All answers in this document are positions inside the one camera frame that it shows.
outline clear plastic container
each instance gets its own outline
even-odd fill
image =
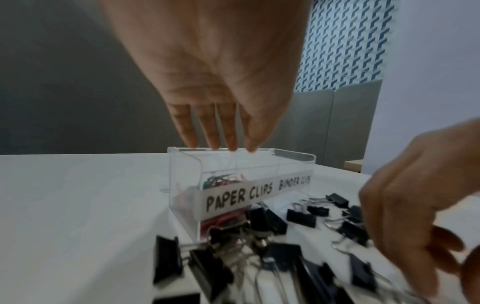
[[[192,240],[202,240],[212,225],[245,220],[251,204],[276,197],[308,195],[316,157],[279,149],[168,148],[170,208]]]

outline handwritten label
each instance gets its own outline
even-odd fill
[[[313,171],[235,183],[198,191],[195,219],[206,220],[279,194],[309,186]]]

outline palm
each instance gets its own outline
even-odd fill
[[[120,40],[163,96],[188,146],[237,148],[237,104],[245,146],[256,149],[290,102],[310,0],[103,0]]]

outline patterned wall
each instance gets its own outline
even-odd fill
[[[400,0],[315,0],[295,91],[382,79]]]

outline person's right hand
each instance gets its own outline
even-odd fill
[[[312,0],[101,0],[116,35],[161,93],[183,141],[195,112],[213,149],[216,112],[230,150],[273,132],[292,99]]]
[[[458,274],[467,299],[480,303],[480,246],[459,265],[450,251],[462,251],[462,240],[434,226],[437,212],[479,190],[476,119],[418,136],[360,191],[365,226],[375,246],[419,295],[437,295],[438,268]]]

